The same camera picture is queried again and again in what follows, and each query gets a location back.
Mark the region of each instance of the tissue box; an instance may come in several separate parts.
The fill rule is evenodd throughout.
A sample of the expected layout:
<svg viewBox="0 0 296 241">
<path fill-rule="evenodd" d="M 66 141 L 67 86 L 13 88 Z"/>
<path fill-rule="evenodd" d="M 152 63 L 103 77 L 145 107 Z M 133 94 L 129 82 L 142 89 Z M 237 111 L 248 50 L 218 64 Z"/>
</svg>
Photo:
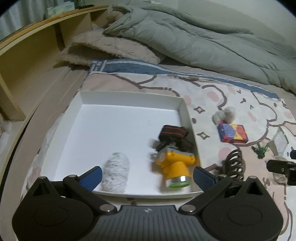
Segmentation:
<svg viewBox="0 0 296 241">
<path fill-rule="evenodd" d="M 75 9 L 75 6 L 74 6 L 73 2 L 70 2 L 70 1 L 64 2 L 62 4 L 55 6 L 55 7 L 49 7 L 47 9 L 48 17 L 50 18 L 50 17 L 56 16 L 56 15 L 60 15 L 63 12 L 71 11 L 74 9 Z"/>
<path fill-rule="evenodd" d="M 221 122 L 218 131 L 222 142 L 247 143 L 249 140 L 242 125 Z"/>
</svg>

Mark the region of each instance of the pillow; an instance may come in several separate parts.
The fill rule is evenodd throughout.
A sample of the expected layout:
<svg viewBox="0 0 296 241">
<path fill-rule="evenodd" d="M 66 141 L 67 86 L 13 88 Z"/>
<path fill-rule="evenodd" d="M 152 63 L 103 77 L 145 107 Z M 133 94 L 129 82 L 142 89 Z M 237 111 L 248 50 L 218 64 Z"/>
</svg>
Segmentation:
<svg viewBox="0 0 296 241">
<path fill-rule="evenodd" d="M 97 29 L 80 34 L 72 39 L 72 45 L 65 48 L 59 58 L 73 64 L 90 66 L 93 59 L 117 58 L 141 59 L 159 64 L 165 55 L 133 39 L 103 34 Z"/>
</svg>

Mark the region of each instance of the black clamp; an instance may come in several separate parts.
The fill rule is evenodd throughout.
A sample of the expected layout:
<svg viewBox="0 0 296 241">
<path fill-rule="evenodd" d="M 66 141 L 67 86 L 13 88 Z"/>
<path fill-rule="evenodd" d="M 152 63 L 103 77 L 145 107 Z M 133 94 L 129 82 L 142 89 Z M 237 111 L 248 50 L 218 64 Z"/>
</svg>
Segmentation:
<svg viewBox="0 0 296 241">
<path fill-rule="evenodd" d="M 289 186 L 296 185 L 296 163 L 292 161 L 269 160 L 266 163 L 269 172 L 284 174 Z"/>
<path fill-rule="evenodd" d="M 19 241 L 277 239 L 283 218 L 257 177 L 236 181 L 196 167 L 193 179 L 204 192 L 178 211 L 174 206 L 121 206 L 117 211 L 91 192 L 102 180 L 100 167 L 60 182 L 39 177 L 12 226 Z"/>
</svg>

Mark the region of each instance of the rolled sock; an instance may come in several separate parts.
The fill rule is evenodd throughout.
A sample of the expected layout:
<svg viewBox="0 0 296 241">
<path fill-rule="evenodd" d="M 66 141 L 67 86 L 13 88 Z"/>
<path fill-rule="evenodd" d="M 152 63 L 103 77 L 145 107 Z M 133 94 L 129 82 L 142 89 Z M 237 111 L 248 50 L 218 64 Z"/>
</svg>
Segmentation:
<svg viewBox="0 0 296 241">
<path fill-rule="evenodd" d="M 213 115 L 213 122 L 217 126 L 219 123 L 223 122 L 225 119 L 225 113 L 222 110 L 218 110 L 214 115 Z"/>
<path fill-rule="evenodd" d="M 225 113 L 224 121 L 228 124 L 232 123 L 236 117 L 236 111 L 235 108 L 232 106 L 229 106 L 223 110 Z"/>
<path fill-rule="evenodd" d="M 130 169 L 125 154 L 114 152 L 103 169 L 102 189 L 107 192 L 124 193 Z"/>
</svg>

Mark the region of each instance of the fluffy blanket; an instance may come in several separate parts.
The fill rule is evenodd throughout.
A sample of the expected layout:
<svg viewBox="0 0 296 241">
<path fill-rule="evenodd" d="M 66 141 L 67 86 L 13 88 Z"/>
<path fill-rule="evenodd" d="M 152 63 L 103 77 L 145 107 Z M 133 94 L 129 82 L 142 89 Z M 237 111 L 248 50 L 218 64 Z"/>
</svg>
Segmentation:
<svg viewBox="0 0 296 241">
<path fill-rule="evenodd" d="M 132 39 L 104 35 L 103 29 L 95 29 L 72 39 L 59 59 L 72 64 L 90 66 L 93 59 L 131 58 L 159 64 L 165 55 Z"/>
<path fill-rule="evenodd" d="M 188 65 L 296 93 L 296 51 L 291 46 L 163 5 L 138 2 L 113 9 L 125 15 L 105 29 L 107 34 L 133 38 Z"/>
</svg>

